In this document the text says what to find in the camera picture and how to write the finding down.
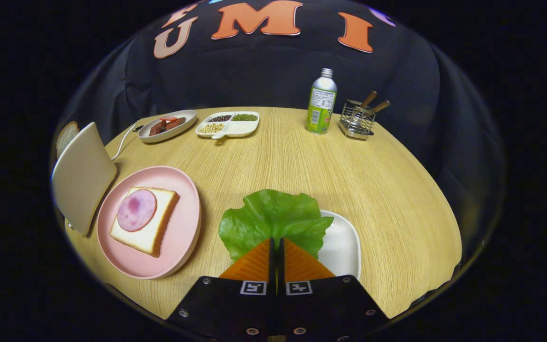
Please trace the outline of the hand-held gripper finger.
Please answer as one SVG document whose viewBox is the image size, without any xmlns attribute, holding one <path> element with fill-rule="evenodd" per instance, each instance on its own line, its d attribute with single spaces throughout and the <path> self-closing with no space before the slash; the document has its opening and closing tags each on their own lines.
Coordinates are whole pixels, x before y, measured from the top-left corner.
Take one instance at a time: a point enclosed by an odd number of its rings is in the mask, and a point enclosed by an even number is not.
<svg viewBox="0 0 547 342">
<path fill-rule="evenodd" d="M 276 335 L 287 342 L 360 342 L 389 318 L 354 275 L 333 275 L 287 239 L 280 241 Z"/>
<path fill-rule="evenodd" d="M 242 263 L 253 275 L 202 276 L 190 288 L 167 323 L 198 342 L 265 342 L 276 316 L 276 252 L 268 238 Z"/>
</svg>

